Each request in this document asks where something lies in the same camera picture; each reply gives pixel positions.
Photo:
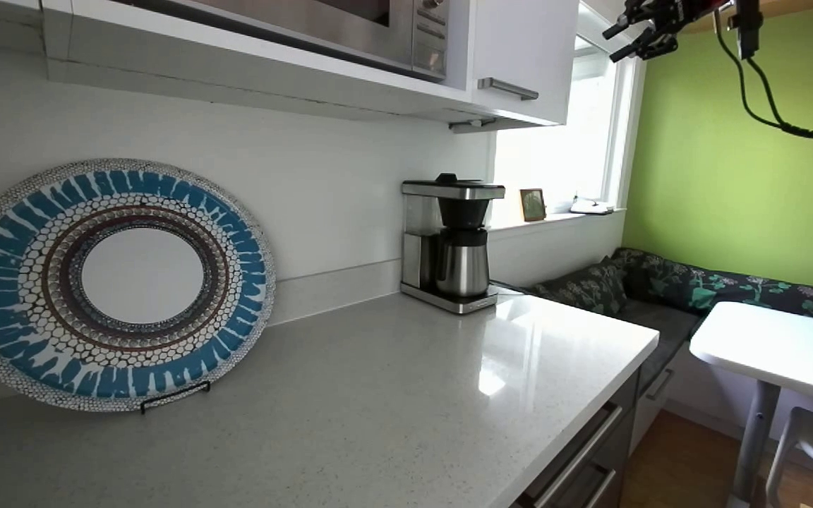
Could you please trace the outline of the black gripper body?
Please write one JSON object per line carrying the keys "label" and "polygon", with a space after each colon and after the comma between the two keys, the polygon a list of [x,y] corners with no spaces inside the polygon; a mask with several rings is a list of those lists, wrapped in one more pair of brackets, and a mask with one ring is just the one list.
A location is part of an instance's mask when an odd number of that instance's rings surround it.
{"label": "black gripper body", "polygon": [[690,22],[717,12],[725,2],[730,0],[630,0],[624,13],[648,12],[652,20],[644,22],[644,30],[658,33],[658,41],[638,58],[672,53],[679,47],[679,33]]}

